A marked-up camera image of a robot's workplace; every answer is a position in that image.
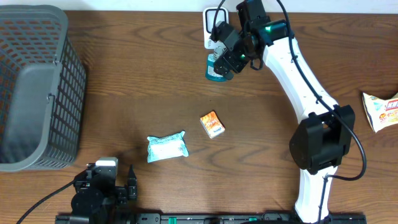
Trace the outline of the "orange small box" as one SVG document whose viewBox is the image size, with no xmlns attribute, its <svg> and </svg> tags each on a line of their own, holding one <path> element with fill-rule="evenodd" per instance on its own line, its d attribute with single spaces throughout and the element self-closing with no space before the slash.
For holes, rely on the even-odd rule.
<svg viewBox="0 0 398 224">
<path fill-rule="evenodd" d="M 226 130 L 214 111 L 202 116 L 200 122 L 210 139 L 219 136 Z"/>
</svg>

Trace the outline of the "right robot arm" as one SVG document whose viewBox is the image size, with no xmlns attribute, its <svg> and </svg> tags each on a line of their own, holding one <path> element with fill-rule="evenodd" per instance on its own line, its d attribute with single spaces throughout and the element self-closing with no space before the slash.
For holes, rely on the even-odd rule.
<svg viewBox="0 0 398 224">
<path fill-rule="evenodd" d="M 329 222 L 331 181 L 337 178 L 337 168 L 354 138 L 354 111 L 349 105 L 340 106 L 321 86 L 302 57 L 289 22 L 260 17 L 241 25 L 241 31 L 237 31 L 226 22 L 215 24 L 210 39 L 224 45 L 215 72 L 230 80 L 246 64 L 259 59 L 261 66 L 276 76 L 298 121 L 289 142 L 292 158 L 300 169 L 294 205 L 297 221 Z"/>
</svg>

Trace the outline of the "yellow snack bag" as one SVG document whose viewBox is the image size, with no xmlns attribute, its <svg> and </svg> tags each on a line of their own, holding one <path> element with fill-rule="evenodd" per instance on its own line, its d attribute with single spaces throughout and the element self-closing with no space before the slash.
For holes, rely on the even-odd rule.
<svg viewBox="0 0 398 224">
<path fill-rule="evenodd" d="M 383 100 L 363 93 L 362 100 L 368 122 L 375 133 L 397 124 L 397 94 L 391 99 Z"/>
</svg>

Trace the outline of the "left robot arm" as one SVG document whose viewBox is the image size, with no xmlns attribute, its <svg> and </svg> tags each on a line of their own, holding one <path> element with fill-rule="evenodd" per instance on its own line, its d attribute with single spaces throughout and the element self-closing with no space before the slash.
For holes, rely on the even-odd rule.
<svg viewBox="0 0 398 224">
<path fill-rule="evenodd" d="M 70 223 L 135 223 L 128 203 L 137 200 L 137 177 L 129 167 L 127 184 L 116 185 L 116 166 L 89 164 L 75 177 Z"/>
</svg>

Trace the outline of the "blue mouthwash bottle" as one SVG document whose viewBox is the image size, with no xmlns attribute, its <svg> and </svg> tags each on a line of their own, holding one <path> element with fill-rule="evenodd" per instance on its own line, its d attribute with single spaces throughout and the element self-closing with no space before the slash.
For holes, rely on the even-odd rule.
<svg viewBox="0 0 398 224">
<path fill-rule="evenodd" d="M 218 57 L 223 53 L 224 47 L 216 47 L 213 51 L 212 54 L 209 54 L 207 57 L 206 61 L 206 72 L 205 72 L 205 77 L 208 80 L 214 81 L 214 82 L 225 82 L 226 79 L 224 76 L 217 74 L 215 72 L 215 61 L 218 59 Z"/>
</svg>

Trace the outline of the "teal white wipes pack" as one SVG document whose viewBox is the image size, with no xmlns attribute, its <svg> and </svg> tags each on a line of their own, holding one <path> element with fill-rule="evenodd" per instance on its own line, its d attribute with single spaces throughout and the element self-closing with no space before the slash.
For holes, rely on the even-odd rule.
<svg viewBox="0 0 398 224">
<path fill-rule="evenodd" d="M 151 163 L 180 156 L 188 157 L 189 151 L 183 138 L 184 135 L 185 131 L 162 138 L 148 136 L 147 162 Z"/>
</svg>

